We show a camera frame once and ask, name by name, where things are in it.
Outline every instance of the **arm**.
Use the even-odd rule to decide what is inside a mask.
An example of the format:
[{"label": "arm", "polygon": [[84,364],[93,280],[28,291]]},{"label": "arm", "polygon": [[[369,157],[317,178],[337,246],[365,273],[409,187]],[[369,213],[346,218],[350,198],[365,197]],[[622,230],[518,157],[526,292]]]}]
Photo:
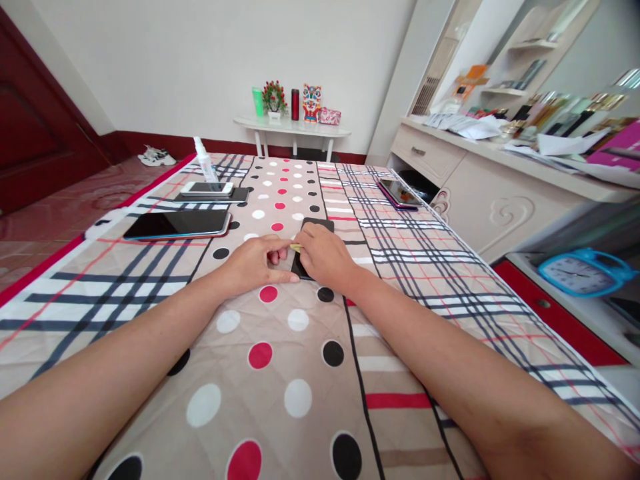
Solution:
[{"label": "arm", "polygon": [[289,240],[246,241],[214,272],[0,401],[3,478],[79,478],[229,297],[295,282],[271,270]]},{"label": "arm", "polygon": [[295,241],[307,272],[358,305],[493,478],[638,478],[638,465],[554,392],[358,267],[338,236],[306,224]]}]

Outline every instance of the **tiled floor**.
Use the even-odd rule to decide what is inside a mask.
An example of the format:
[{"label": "tiled floor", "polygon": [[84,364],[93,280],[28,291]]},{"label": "tiled floor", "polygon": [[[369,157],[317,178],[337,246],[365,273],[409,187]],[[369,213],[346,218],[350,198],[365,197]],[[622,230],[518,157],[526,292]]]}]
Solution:
[{"label": "tiled floor", "polygon": [[0,217],[0,291],[171,167],[136,157]]}]

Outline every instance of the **white sneaker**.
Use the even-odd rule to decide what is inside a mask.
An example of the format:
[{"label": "white sneaker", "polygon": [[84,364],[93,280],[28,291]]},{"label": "white sneaker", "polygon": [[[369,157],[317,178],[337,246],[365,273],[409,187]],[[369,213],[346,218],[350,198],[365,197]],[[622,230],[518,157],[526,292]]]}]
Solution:
[{"label": "white sneaker", "polygon": [[147,151],[142,155],[138,155],[140,161],[148,167],[157,167],[158,165],[175,165],[175,159],[170,156],[166,149],[158,150],[145,145]]}]

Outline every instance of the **red cabinet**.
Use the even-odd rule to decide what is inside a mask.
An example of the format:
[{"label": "red cabinet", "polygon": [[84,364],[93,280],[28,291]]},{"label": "red cabinet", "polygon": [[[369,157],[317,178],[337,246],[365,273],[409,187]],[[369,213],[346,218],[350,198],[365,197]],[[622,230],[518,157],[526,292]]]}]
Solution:
[{"label": "red cabinet", "polygon": [[504,260],[493,269],[550,328],[594,367],[628,364],[510,261]]}]

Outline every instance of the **hand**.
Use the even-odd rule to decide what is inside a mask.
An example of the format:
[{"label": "hand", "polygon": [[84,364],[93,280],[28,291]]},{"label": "hand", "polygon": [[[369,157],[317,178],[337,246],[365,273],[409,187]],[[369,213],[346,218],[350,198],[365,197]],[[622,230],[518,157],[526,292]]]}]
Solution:
[{"label": "hand", "polygon": [[265,235],[252,238],[240,245],[220,268],[215,270],[220,288],[227,296],[234,297],[269,283],[295,283],[300,278],[284,270],[272,270],[267,259],[273,265],[287,258],[291,240],[281,239],[277,235]]},{"label": "hand", "polygon": [[316,282],[347,295],[349,284],[362,268],[340,237],[322,225],[306,223],[294,243],[302,245],[300,262]]}]

